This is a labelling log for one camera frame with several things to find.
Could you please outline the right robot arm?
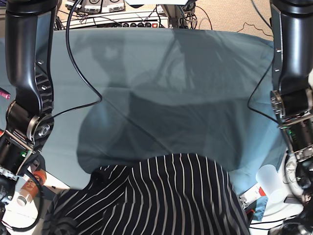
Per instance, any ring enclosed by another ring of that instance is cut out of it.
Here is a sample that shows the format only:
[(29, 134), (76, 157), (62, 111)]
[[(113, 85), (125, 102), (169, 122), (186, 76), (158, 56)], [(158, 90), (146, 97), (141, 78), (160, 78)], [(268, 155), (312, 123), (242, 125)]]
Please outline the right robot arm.
[(0, 138), (0, 182), (13, 185), (54, 127), (50, 71), (55, 0), (9, 0), (5, 12), (7, 78), (16, 90)]

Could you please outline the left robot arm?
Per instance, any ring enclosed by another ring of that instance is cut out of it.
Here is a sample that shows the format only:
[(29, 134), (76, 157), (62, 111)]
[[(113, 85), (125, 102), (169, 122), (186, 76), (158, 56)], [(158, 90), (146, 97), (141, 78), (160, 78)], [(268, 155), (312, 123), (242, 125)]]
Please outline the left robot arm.
[(271, 104), (289, 154), (313, 156), (313, 2), (272, 0), (274, 42)]

